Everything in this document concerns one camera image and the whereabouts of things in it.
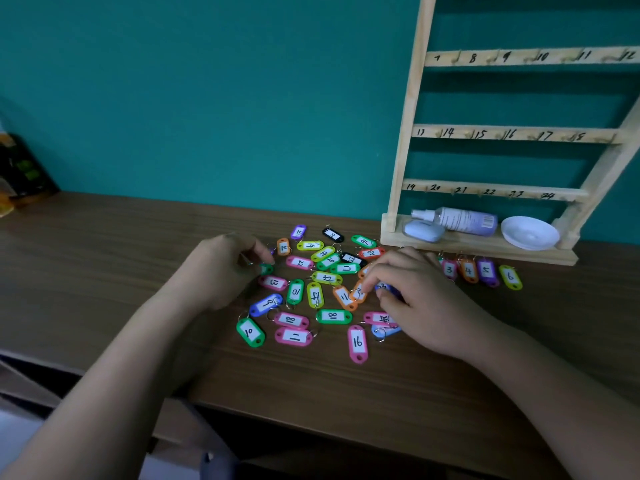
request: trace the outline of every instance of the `yellow key tag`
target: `yellow key tag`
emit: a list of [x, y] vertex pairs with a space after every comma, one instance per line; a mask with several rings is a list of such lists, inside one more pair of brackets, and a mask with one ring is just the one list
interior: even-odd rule
[[311, 254], [311, 261], [320, 262], [327, 256], [331, 256], [332, 254], [335, 254], [335, 248], [333, 246], [327, 246], [322, 250]]
[[299, 251], [317, 251], [324, 248], [324, 242], [322, 241], [300, 241], [296, 244], [296, 248]]
[[325, 273], [324, 271], [316, 271], [311, 274], [311, 279], [316, 283], [322, 283], [324, 285], [338, 286], [342, 284], [342, 277], [340, 274]]
[[512, 266], [500, 266], [498, 267], [498, 271], [502, 275], [502, 280], [504, 284], [507, 285], [507, 288], [514, 291], [519, 291], [522, 289], [522, 282], [520, 281], [520, 277], [516, 273], [515, 268]]
[[307, 297], [309, 306], [315, 310], [324, 306], [324, 296], [322, 295], [322, 286], [318, 283], [309, 283], [307, 285]]

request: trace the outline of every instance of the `green wall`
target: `green wall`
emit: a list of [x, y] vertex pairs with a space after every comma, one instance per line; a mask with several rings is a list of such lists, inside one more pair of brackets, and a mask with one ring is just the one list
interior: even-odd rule
[[[64, 190], [377, 219], [419, 0], [3, 0], [0, 120]], [[640, 45], [640, 0], [439, 0], [429, 48]], [[428, 70], [417, 122], [614, 127], [640, 67]], [[413, 141], [410, 177], [576, 186], [598, 145]], [[640, 244], [635, 159], [583, 238]], [[561, 204], [403, 195], [551, 219]]]

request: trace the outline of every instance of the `wooden rack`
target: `wooden rack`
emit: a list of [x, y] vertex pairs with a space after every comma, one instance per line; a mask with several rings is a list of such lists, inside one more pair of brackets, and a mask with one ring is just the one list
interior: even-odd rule
[[[578, 257], [572, 249], [576, 242], [580, 240], [580, 229], [616, 182], [624, 168], [631, 161], [631, 158], [640, 149], [640, 98], [631, 108], [620, 128], [420, 125], [414, 124], [414, 119], [422, 71], [425, 66], [637, 64], [640, 63], [640, 47], [500, 48], [427, 52], [435, 3], [436, 0], [420, 0], [389, 207], [387, 213], [382, 215], [381, 243], [390, 246], [411, 245], [428, 250], [443, 250], [455, 253], [462, 251], [468, 254], [491, 257], [574, 265]], [[412, 137], [599, 143], [606, 144], [607, 147], [579, 189], [564, 189], [405, 178], [404, 169]], [[555, 248], [546, 251], [519, 249], [505, 241], [499, 230], [492, 237], [447, 232], [437, 243], [418, 241], [402, 233], [404, 224], [411, 220], [411, 217], [398, 215], [397, 213], [402, 190], [476, 194], [478, 196], [496, 196], [509, 199], [562, 200], [567, 202], [567, 208], [562, 216], [552, 223], [560, 233], [561, 238]]]

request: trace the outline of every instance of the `small white bowl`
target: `small white bowl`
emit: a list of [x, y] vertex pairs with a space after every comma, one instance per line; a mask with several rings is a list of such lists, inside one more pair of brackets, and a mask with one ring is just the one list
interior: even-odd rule
[[551, 249], [560, 240], [555, 227], [533, 217], [508, 217], [502, 221], [500, 229], [507, 242], [528, 251]]

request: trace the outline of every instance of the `barcode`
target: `barcode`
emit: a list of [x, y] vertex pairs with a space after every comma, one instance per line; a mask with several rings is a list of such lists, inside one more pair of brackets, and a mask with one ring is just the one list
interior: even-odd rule
[[482, 227], [493, 227], [493, 216], [484, 216], [482, 218]]

